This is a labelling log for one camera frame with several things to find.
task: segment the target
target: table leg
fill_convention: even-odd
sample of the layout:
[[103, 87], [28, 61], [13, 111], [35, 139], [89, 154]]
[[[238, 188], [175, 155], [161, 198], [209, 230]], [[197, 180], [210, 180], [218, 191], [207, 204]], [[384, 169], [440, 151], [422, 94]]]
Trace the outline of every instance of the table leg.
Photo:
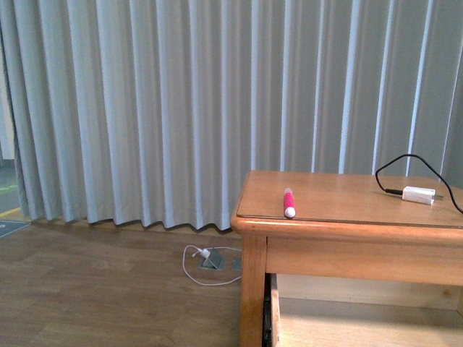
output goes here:
[[241, 347], [262, 345], [267, 238], [243, 235]]

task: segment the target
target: table top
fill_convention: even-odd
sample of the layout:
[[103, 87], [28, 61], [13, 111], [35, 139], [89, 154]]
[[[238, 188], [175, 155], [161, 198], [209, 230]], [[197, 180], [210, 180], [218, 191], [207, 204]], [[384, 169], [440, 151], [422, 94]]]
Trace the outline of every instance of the table top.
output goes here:
[[[232, 225], [237, 224], [236, 219], [246, 219], [300, 226], [340, 223], [357, 228], [361, 225], [450, 228], [456, 229], [463, 239], [463, 214], [454, 207], [444, 184], [423, 177], [380, 176], [380, 180], [390, 189], [405, 186], [435, 189], [443, 199], [432, 205], [403, 201], [400, 196], [383, 192], [370, 175], [251, 171]], [[296, 216], [291, 220], [284, 217], [286, 188], [291, 188], [294, 196]], [[463, 206], [463, 190], [452, 189]]]

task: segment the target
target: black cable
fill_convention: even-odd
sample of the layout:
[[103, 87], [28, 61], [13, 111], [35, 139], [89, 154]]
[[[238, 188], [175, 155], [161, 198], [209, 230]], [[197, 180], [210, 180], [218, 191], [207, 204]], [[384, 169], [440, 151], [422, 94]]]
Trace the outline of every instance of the black cable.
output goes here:
[[402, 190], [399, 190], [399, 189], [386, 189], [383, 187], [383, 185], [379, 182], [379, 178], [378, 178], [378, 174], [381, 170], [387, 168], [388, 166], [390, 166], [391, 164], [395, 163], [396, 161], [402, 159], [403, 157], [411, 157], [411, 158], [417, 158], [417, 159], [420, 159], [447, 187], [447, 189], [449, 190], [449, 194], [450, 194], [450, 198], [451, 198], [451, 201], [454, 203], [454, 206], [455, 208], [463, 213], [463, 210], [460, 208], [460, 206], [458, 206], [458, 204], [456, 203], [455, 201], [455, 198], [454, 198], [454, 193], [452, 192], [451, 190], [451, 187], [449, 186], [449, 184], [446, 182], [445, 179], [443, 179], [443, 177], [439, 174], [439, 172], [437, 172], [436, 170], [433, 169], [433, 167], [431, 165], [428, 164], [428, 162], [426, 160], [424, 160], [423, 158], [421, 158], [419, 155], [416, 155], [416, 154], [402, 154], [400, 155], [399, 157], [395, 158], [393, 161], [390, 161], [389, 163], [387, 163], [386, 165], [384, 166], [381, 166], [378, 170], [376, 170], [375, 172], [375, 177], [376, 177], [376, 181], [378, 182], [378, 186], [383, 190], [385, 191], [386, 193], [389, 193], [389, 194], [395, 194], [395, 195], [402, 195], [403, 194], [403, 191]]

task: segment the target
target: white curtain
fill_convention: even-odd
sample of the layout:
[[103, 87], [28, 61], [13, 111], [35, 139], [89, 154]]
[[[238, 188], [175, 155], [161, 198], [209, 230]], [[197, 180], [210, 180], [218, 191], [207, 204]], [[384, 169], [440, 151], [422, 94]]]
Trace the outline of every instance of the white curtain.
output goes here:
[[250, 169], [409, 152], [463, 186], [462, 19], [458, 0], [0, 0], [22, 209], [224, 229]]

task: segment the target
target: white cable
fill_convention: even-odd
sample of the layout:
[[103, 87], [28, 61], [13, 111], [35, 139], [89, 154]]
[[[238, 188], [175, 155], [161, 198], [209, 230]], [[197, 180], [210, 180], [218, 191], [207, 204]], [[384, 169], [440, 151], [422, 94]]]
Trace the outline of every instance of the white cable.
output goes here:
[[193, 282], [197, 283], [197, 284], [200, 284], [202, 286], [225, 286], [226, 284], [230, 284], [230, 283], [233, 283], [233, 282], [236, 282], [237, 280], [241, 279], [241, 276], [239, 277], [236, 277], [234, 278], [233, 280], [229, 280], [228, 282], [223, 282], [223, 283], [201, 283], [200, 281], [198, 280], [195, 280], [188, 272], [187, 272], [187, 269], [185, 268], [185, 258], [186, 258], [186, 254], [187, 254], [187, 249], [188, 248], [194, 248], [197, 250], [196, 253], [193, 254], [193, 257], [198, 254], [198, 253], [202, 253], [204, 250], [209, 250], [209, 249], [212, 249], [212, 248], [215, 248], [215, 249], [231, 249], [232, 251], [239, 251], [241, 252], [241, 249], [238, 249], [238, 248], [231, 248], [231, 247], [211, 247], [211, 248], [205, 248], [205, 249], [201, 249], [201, 248], [198, 248], [196, 246], [193, 246], [192, 244], [189, 244], [188, 246], [185, 247], [185, 249], [183, 250], [183, 262], [182, 262], [182, 266], [183, 266], [183, 271], [185, 273], [185, 275], [187, 275], [190, 280], [192, 280]]

